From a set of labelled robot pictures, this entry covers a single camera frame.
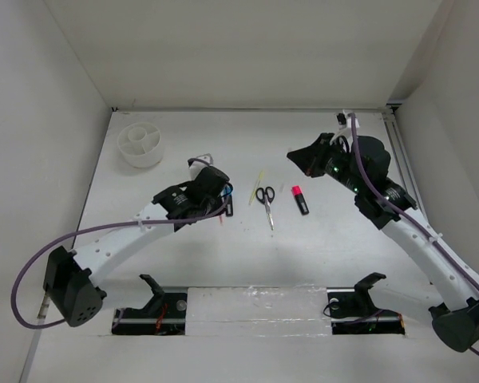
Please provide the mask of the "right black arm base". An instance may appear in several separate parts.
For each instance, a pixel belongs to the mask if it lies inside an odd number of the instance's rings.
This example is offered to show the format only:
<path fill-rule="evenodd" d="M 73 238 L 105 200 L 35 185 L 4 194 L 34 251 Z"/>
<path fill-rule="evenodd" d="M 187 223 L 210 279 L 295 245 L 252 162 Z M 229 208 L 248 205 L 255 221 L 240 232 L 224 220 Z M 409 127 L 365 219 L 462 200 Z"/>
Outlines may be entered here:
<path fill-rule="evenodd" d="M 369 289 L 385 278 L 374 272 L 353 287 L 327 288 L 323 316 L 331 320 L 333 335 L 406 334 L 402 316 L 377 308 L 369 296 Z"/>

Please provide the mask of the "pink black highlighter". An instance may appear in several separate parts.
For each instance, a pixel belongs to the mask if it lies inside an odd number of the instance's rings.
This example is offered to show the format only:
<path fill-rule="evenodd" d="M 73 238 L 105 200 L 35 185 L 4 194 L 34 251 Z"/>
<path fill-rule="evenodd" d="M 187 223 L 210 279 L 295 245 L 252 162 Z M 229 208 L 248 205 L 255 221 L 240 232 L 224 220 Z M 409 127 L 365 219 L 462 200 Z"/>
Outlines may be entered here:
<path fill-rule="evenodd" d="M 295 202 L 297 204 L 297 207 L 299 208 L 299 211 L 301 215 L 308 215 L 309 214 L 309 209 L 307 206 L 307 202 L 303 196 L 303 193 L 301 191 L 300 186 L 295 185 L 291 188 L 292 195 L 295 199 Z"/>

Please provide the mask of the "blue black highlighter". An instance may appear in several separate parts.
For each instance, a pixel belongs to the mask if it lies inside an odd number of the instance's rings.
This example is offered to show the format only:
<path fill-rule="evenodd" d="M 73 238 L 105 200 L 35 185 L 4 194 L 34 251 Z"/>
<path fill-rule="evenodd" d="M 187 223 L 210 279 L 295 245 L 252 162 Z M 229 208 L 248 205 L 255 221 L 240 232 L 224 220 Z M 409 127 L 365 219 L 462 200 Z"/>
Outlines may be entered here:
<path fill-rule="evenodd" d="M 232 188 L 226 186 L 222 193 L 222 200 L 225 203 L 224 214 L 226 217 L 232 217 L 234 215 Z"/>

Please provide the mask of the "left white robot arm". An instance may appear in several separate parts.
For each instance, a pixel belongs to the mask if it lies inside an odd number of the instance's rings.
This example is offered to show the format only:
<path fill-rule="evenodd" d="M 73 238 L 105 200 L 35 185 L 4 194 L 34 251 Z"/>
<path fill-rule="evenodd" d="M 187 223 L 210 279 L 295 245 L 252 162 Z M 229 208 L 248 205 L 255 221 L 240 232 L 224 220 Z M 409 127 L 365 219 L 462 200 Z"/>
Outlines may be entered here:
<path fill-rule="evenodd" d="M 206 166 L 193 180 L 156 194 L 133 220 L 99 227 L 111 231 L 93 243 L 52 250 L 43 288 L 65 322 L 78 327 L 93 318 L 109 296 L 100 284 L 137 252 L 187 224 L 221 213 L 222 192 L 230 185 L 225 173 Z"/>

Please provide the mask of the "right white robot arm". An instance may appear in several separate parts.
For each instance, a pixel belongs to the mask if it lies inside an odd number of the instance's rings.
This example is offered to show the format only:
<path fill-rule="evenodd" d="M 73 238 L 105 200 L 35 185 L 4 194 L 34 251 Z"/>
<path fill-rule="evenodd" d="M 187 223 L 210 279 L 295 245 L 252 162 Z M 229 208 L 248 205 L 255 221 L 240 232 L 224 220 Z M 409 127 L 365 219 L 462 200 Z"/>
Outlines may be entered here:
<path fill-rule="evenodd" d="M 287 154 L 306 176 L 328 175 L 354 193 L 360 213 L 392 239 L 426 275 L 421 291 L 390 286 L 372 273 L 355 285 L 353 304 L 362 314 L 380 306 L 433 328 L 450 349 L 463 353 L 479 341 L 479 274 L 429 225 L 415 200 L 388 176 L 390 154 L 372 136 L 347 144 L 323 133 L 311 145 Z"/>

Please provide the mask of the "black handled scissors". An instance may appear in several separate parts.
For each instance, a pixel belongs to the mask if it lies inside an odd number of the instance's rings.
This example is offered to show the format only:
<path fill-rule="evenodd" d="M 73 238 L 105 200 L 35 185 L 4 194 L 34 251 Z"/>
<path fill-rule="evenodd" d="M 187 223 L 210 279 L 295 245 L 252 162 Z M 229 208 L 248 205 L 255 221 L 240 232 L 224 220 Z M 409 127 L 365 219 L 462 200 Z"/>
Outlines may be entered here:
<path fill-rule="evenodd" d="M 256 199 L 264 206 L 270 229 L 274 230 L 274 220 L 271 212 L 271 203 L 275 199 L 275 191 L 272 187 L 259 187 L 255 191 Z"/>

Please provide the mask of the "yellow green pen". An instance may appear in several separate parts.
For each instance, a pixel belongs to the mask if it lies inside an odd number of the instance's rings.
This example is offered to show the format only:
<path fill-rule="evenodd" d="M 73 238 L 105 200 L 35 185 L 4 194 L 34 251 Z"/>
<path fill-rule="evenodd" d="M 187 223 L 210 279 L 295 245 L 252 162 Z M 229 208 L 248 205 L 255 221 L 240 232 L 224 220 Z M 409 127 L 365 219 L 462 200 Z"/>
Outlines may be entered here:
<path fill-rule="evenodd" d="M 250 196 L 250 198 L 249 198 L 249 202 L 248 202 L 248 205 L 249 205 L 249 206 L 251 206 L 251 204 L 252 204 L 252 202 L 253 202 L 253 200 L 254 200 L 254 198 L 255 198 L 257 188 L 260 186 L 261 181 L 263 180 L 263 177 L 264 177 L 264 170 L 262 170 L 262 171 L 259 173 L 259 175 L 258 175 L 258 177 L 257 177 L 257 179 L 256 179 L 256 181 L 255 181 L 255 185 L 254 185 L 254 187 L 253 187 L 253 190 L 252 190 L 251 196 Z"/>

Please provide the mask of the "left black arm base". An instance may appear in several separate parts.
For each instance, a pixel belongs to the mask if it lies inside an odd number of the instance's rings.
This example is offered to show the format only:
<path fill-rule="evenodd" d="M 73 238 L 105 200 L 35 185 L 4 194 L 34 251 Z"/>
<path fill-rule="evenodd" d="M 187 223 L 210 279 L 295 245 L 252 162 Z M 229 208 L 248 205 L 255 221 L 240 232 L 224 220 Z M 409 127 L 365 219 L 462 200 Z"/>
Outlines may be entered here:
<path fill-rule="evenodd" d="M 111 326 L 113 335 L 185 335 L 188 288 L 163 288 L 151 275 L 140 274 L 149 286 L 148 300 L 140 308 L 116 309 Z"/>

